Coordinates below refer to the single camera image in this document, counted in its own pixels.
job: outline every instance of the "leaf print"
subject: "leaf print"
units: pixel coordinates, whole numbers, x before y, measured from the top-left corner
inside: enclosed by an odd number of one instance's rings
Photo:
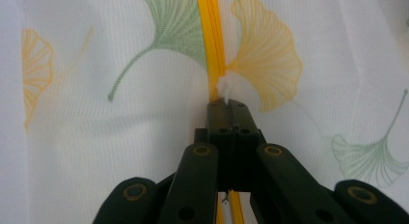
[[[125,66],[117,78],[109,100],[123,77],[144,54],[154,49],[169,49],[191,57],[205,68],[205,47],[202,25],[196,0],[145,0],[155,25],[154,40]]]
[[[379,141],[366,144],[349,144],[341,135],[332,140],[334,155],[346,179],[358,179],[379,187],[391,185],[406,172],[409,163],[395,160],[388,149],[388,136],[395,124],[408,91],[405,90],[400,106],[388,131]]]
[[[237,55],[227,69],[249,80],[259,93],[261,111],[292,100],[302,63],[289,28],[259,0],[235,0],[232,13],[242,31]]]
[[[52,81],[54,50],[36,31],[21,32],[25,126],[30,123],[41,93]]]

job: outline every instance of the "leaf stem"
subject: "leaf stem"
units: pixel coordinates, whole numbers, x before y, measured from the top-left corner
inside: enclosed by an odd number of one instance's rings
[[[405,89],[405,91],[404,91],[404,93],[403,93],[402,100],[401,100],[400,105],[399,105],[399,108],[397,109],[396,114],[395,114],[395,117],[394,117],[394,120],[391,122],[391,125],[389,126],[388,131],[387,131],[386,134],[385,134],[385,138],[388,137],[389,132],[391,132],[392,127],[394,126],[395,121],[396,121],[396,118],[397,118],[397,115],[399,114],[400,109],[402,108],[402,104],[403,104],[403,102],[405,101],[405,98],[406,98],[406,95],[407,95],[407,94],[408,94],[408,90]]]
[[[133,57],[132,60],[130,60],[130,62],[125,66],[125,68],[123,69],[121,74],[118,76],[117,80],[115,81],[115,84],[112,87],[111,92],[108,95],[108,100],[109,101],[112,101],[114,99],[114,95],[117,92],[118,86],[120,85],[121,81],[123,80],[123,77],[126,75],[126,73],[129,71],[129,69],[132,67],[132,65],[136,61],[138,61],[138,59],[140,59],[144,54],[146,54],[147,52],[149,52],[149,51],[151,51],[153,49],[154,49],[154,45],[151,44],[150,46],[148,46],[147,48],[145,48],[144,50],[142,50],[141,52],[136,54],[136,56]]]

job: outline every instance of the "patterned fabric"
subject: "patterned fabric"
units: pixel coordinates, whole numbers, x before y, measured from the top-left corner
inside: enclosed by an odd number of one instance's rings
[[[321,184],[409,210],[409,0],[218,0],[217,69],[197,0],[16,1],[30,223],[91,223],[119,182],[172,174],[223,96]]]

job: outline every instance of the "green ginkgo leaf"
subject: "green ginkgo leaf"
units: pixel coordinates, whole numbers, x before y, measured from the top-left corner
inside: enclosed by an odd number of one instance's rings
[[[379,187],[391,185],[406,172],[409,163],[395,160],[388,149],[388,136],[407,95],[405,90],[395,118],[386,134],[371,144],[349,144],[341,135],[332,140],[334,155],[346,179],[358,179]]]
[[[150,7],[155,25],[154,40],[125,66],[108,96],[111,101],[124,75],[139,58],[151,50],[173,50],[189,56],[205,68],[205,45],[197,0],[145,1]]]

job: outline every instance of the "round joint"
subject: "round joint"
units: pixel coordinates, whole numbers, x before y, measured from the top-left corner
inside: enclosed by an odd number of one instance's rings
[[[348,194],[355,200],[368,205],[374,205],[378,202],[378,198],[375,194],[359,186],[349,186]]]
[[[279,156],[283,154],[283,150],[276,146],[267,146],[264,148],[264,152],[273,156]]]
[[[135,202],[147,194],[148,189],[144,184],[133,183],[123,190],[123,197],[129,202]]]
[[[206,146],[198,146],[193,148],[193,153],[196,155],[207,155],[210,154],[210,148]]]

